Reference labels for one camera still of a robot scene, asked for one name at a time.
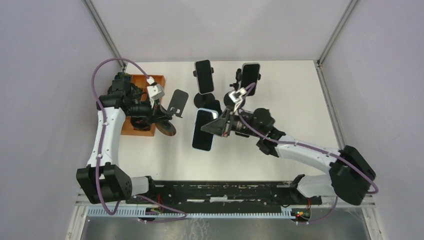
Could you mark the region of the brown round base phone stand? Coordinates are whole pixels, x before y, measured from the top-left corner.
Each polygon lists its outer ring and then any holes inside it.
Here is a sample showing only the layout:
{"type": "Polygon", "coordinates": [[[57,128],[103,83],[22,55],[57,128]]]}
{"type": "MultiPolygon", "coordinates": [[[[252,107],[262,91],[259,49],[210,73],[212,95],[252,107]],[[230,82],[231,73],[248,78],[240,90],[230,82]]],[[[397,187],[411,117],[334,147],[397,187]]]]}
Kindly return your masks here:
{"type": "MultiPolygon", "coordinates": [[[[166,112],[172,114],[172,117],[182,118],[183,111],[187,104],[188,98],[189,94],[187,92],[180,89],[176,89],[173,92],[167,109],[165,109],[166,112]]],[[[155,126],[162,134],[169,137],[172,137],[177,133],[177,130],[173,124],[171,125],[171,127],[161,127],[158,124],[155,124],[155,126]]]]}

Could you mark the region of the blue case phone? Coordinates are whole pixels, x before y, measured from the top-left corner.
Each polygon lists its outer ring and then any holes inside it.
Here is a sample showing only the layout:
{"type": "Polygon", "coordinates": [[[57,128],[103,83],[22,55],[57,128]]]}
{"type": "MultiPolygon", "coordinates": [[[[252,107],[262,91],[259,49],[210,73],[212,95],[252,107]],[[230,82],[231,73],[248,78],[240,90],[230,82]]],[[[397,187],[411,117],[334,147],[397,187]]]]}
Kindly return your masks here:
{"type": "Polygon", "coordinates": [[[194,123],[194,131],[191,146],[194,149],[202,151],[210,151],[213,145],[214,135],[212,133],[201,130],[201,128],[212,122],[218,117],[216,110],[208,108],[199,108],[196,112],[194,123]]]}

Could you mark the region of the black case phone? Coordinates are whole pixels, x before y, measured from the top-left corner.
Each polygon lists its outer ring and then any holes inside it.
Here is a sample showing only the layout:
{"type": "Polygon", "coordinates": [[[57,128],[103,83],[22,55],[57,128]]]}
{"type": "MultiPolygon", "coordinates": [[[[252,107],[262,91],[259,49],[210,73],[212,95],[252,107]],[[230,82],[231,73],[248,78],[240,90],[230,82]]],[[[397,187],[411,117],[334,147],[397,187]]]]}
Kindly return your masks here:
{"type": "Polygon", "coordinates": [[[211,103],[211,109],[214,111],[217,111],[218,116],[220,116],[222,114],[222,108],[221,108],[221,103],[219,100],[215,99],[212,103],[211,103]]]}

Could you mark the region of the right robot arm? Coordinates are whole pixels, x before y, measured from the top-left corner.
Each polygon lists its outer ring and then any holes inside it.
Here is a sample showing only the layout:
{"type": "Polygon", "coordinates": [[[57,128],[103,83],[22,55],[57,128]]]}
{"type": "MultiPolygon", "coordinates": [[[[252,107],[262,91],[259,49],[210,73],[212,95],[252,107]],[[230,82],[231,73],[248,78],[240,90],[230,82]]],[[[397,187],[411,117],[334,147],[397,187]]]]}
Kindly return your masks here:
{"type": "Polygon", "coordinates": [[[290,159],[321,171],[321,175],[298,175],[289,189],[289,199],[302,204],[308,198],[334,196],[359,206],[366,195],[379,192],[376,173],[353,146],[342,149],[323,147],[301,141],[275,126],[275,119],[266,108],[253,112],[227,108],[216,119],[201,126],[203,132],[228,137],[231,132],[258,138],[256,143],[265,155],[290,159]]]}

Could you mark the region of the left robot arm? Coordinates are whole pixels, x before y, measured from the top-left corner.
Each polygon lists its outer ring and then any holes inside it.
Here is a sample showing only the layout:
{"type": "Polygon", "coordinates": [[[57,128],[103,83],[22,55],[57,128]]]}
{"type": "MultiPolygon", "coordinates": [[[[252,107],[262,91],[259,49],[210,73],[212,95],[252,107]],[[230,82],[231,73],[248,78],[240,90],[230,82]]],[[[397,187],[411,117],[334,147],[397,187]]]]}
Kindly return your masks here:
{"type": "Polygon", "coordinates": [[[127,118],[135,129],[155,125],[167,136],[176,128],[170,123],[173,115],[163,108],[162,85],[153,77],[146,80],[146,89],[137,87],[130,78],[117,76],[107,94],[96,99],[98,125],[93,150],[86,167],[77,169],[76,179],[91,204],[126,201],[137,195],[145,204],[153,203],[157,190],[150,176],[131,178],[119,167],[119,142],[127,118]]]}

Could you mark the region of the black pole stand right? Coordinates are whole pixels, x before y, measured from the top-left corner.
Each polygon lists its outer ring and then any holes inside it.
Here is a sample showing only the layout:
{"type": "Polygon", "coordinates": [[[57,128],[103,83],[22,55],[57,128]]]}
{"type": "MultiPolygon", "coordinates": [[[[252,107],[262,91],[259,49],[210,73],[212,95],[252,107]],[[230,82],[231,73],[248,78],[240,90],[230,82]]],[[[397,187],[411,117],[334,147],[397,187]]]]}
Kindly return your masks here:
{"type": "Polygon", "coordinates": [[[224,104],[234,109],[241,109],[246,98],[253,96],[256,92],[257,82],[261,79],[260,65],[258,63],[245,64],[238,68],[235,75],[236,82],[230,84],[234,90],[224,96],[224,104]]]}

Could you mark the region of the black pole stand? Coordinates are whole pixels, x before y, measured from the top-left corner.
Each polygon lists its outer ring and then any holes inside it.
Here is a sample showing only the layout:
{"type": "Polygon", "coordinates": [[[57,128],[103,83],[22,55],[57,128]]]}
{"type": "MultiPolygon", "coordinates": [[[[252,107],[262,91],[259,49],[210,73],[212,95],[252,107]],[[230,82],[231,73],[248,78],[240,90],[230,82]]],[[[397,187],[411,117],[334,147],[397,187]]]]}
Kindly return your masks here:
{"type": "Polygon", "coordinates": [[[202,108],[202,107],[204,107],[205,103],[207,103],[208,101],[214,100],[214,99],[215,98],[213,97],[212,92],[207,93],[207,94],[200,94],[199,89],[198,89],[198,93],[195,95],[193,102],[194,102],[194,105],[197,108],[202,108]]]}
{"type": "Polygon", "coordinates": [[[245,64],[238,68],[235,75],[236,82],[230,84],[234,90],[224,96],[224,104],[234,109],[241,109],[246,98],[253,96],[256,92],[257,82],[261,79],[260,65],[258,63],[245,64]]]}

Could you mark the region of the black pole stand left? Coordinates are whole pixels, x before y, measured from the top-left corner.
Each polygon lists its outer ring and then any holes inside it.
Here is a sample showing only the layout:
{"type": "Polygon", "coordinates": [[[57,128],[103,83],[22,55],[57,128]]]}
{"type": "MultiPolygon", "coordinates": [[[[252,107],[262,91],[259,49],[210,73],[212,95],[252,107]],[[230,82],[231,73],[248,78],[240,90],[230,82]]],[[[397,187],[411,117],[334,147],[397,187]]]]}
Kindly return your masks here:
{"type": "Polygon", "coordinates": [[[215,98],[213,97],[212,92],[207,93],[207,94],[200,94],[199,89],[198,89],[198,93],[195,95],[193,102],[194,102],[194,105],[197,108],[202,108],[202,107],[204,107],[205,103],[207,103],[208,101],[214,100],[214,99],[215,98]]]}

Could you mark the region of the white case phone rear left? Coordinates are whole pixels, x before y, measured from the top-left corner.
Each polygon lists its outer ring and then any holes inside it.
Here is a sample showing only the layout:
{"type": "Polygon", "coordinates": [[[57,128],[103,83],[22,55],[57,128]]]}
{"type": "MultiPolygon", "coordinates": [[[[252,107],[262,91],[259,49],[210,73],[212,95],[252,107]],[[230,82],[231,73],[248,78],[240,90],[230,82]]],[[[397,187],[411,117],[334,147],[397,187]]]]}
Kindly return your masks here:
{"type": "Polygon", "coordinates": [[[208,59],[196,61],[194,63],[195,73],[193,74],[197,79],[198,92],[202,95],[209,94],[214,91],[213,82],[213,68],[208,59]]]}

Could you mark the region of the white case phone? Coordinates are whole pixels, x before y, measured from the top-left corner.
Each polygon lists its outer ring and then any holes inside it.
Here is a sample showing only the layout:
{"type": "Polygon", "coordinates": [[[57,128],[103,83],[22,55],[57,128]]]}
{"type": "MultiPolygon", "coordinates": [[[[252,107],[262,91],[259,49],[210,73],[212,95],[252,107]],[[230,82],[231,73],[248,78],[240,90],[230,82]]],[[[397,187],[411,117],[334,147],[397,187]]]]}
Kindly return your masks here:
{"type": "Polygon", "coordinates": [[[195,73],[193,74],[197,79],[198,92],[202,95],[209,94],[214,91],[213,82],[213,68],[208,59],[196,61],[194,63],[195,73]]]}
{"type": "Polygon", "coordinates": [[[244,63],[241,67],[240,87],[246,88],[261,79],[260,64],[257,62],[244,63]]]}

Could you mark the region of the white case phone rear right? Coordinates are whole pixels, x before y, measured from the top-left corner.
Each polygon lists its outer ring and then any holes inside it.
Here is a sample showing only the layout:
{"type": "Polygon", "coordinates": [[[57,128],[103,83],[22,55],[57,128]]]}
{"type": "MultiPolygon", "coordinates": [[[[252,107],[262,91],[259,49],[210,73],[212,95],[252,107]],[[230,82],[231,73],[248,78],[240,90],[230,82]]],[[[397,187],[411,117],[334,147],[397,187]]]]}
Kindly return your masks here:
{"type": "Polygon", "coordinates": [[[261,79],[260,64],[257,62],[244,63],[241,67],[240,87],[246,88],[261,79]]]}

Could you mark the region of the orange compartment tray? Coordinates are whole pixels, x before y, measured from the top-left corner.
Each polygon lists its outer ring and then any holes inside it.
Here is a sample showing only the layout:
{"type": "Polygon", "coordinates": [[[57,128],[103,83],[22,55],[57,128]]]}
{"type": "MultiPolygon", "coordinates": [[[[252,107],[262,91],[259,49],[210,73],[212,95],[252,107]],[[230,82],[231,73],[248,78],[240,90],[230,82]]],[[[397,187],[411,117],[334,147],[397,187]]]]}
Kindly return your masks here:
{"type": "MultiPolygon", "coordinates": [[[[150,77],[152,77],[157,84],[165,88],[166,79],[164,75],[150,75],[150,77]]],[[[130,82],[142,90],[143,95],[139,98],[138,103],[141,104],[141,110],[143,111],[141,115],[148,116],[148,109],[151,108],[151,102],[148,96],[148,82],[146,77],[143,74],[132,74],[130,82]]],[[[121,129],[121,135],[139,137],[153,137],[155,135],[156,125],[154,123],[148,126],[146,119],[142,121],[137,120],[137,122],[140,122],[142,127],[134,127],[131,122],[131,117],[127,116],[121,129]]]]}

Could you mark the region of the dark patterned scrunchie top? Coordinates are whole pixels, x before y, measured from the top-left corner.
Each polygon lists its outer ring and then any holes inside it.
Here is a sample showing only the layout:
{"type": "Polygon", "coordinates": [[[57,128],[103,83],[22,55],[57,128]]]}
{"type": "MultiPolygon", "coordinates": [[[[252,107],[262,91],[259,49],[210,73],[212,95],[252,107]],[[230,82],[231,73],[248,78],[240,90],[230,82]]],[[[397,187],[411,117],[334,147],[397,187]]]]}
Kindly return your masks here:
{"type": "Polygon", "coordinates": [[[132,76],[128,73],[125,72],[118,72],[115,77],[114,80],[123,80],[123,81],[131,81],[132,76]]]}

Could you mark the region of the black mounting base plate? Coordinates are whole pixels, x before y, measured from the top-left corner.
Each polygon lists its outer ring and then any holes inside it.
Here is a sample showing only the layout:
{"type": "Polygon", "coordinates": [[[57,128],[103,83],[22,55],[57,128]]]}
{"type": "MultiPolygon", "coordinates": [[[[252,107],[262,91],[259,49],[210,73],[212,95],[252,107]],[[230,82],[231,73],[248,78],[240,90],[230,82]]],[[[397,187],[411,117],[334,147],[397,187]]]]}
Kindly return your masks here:
{"type": "Polygon", "coordinates": [[[144,196],[187,214],[279,213],[323,202],[302,196],[291,181],[155,180],[144,196]]]}

